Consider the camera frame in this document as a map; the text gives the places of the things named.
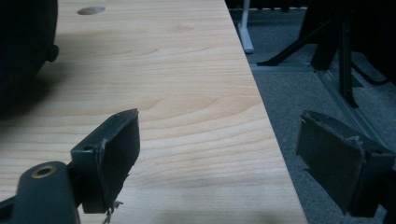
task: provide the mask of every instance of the wooden table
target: wooden table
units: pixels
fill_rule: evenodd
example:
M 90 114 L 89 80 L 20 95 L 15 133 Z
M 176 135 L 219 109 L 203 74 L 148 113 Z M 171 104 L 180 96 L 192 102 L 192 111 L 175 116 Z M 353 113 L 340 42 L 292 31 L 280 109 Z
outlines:
M 106 10 L 77 14 L 91 6 Z M 60 1 L 56 44 L 0 122 L 0 200 L 24 171 L 70 162 L 107 117 L 138 108 L 141 154 L 111 223 L 306 222 L 223 0 Z

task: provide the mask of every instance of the screw hole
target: screw hole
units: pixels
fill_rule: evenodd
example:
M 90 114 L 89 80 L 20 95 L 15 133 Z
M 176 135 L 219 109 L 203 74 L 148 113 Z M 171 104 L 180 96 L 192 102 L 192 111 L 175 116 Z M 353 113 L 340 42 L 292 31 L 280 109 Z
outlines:
M 105 7 L 84 7 L 79 11 L 77 11 L 77 14 L 81 16 L 89 16 L 89 15 L 101 13 L 105 11 L 105 9 L 106 9 Z

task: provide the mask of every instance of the chair leg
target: chair leg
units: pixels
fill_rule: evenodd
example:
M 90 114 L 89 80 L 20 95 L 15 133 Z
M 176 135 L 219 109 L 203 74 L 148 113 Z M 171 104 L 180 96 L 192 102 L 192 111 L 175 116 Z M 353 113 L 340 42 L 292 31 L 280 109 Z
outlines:
M 340 26 L 340 47 L 338 51 L 340 64 L 340 93 L 351 106 L 358 107 L 352 92 L 350 18 L 343 18 Z
M 276 66 L 276 65 L 282 63 L 285 59 L 289 58 L 289 56 L 291 54 L 295 53 L 297 50 L 299 50 L 303 46 L 305 46 L 310 40 L 312 40 L 317 35 L 321 34 L 325 30 L 327 30 L 331 24 L 332 24 L 332 20 L 326 21 L 325 23 L 320 25 L 316 30 L 311 32 L 309 35 L 306 35 L 305 37 L 296 40 L 294 43 L 289 45 L 287 48 L 283 49 L 280 53 L 278 53 L 272 59 L 262 62 L 262 63 L 257 63 L 257 65 L 258 66 Z

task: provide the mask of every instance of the gray carpet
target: gray carpet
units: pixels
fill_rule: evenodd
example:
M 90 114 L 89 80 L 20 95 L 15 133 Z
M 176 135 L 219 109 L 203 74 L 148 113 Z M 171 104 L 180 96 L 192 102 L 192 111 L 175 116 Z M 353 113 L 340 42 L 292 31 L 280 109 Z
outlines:
M 235 22 L 240 21 L 241 10 L 231 10 Z M 303 206 L 308 223 L 382 223 L 386 211 L 379 208 L 374 218 L 344 216 L 326 191 L 304 170 L 295 155 L 300 116 L 304 110 L 313 110 L 335 117 L 345 124 L 349 121 L 322 84 L 318 75 L 306 71 L 257 71 L 255 63 L 270 59 L 297 39 L 304 19 L 304 9 L 288 13 L 279 10 L 252 10 L 248 29 L 254 53 L 247 55 L 265 108 L 274 127 L 291 179 Z M 309 63 L 315 46 L 305 46 L 290 56 L 285 63 Z M 382 78 L 364 57 L 354 53 L 353 61 L 365 72 Z M 338 61 L 334 59 L 331 71 L 338 74 Z M 392 84 L 372 86 L 359 76 L 362 85 L 354 89 L 355 99 L 363 114 L 374 124 L 387 141 L 389 149 L 396 149 L 396 88 Z

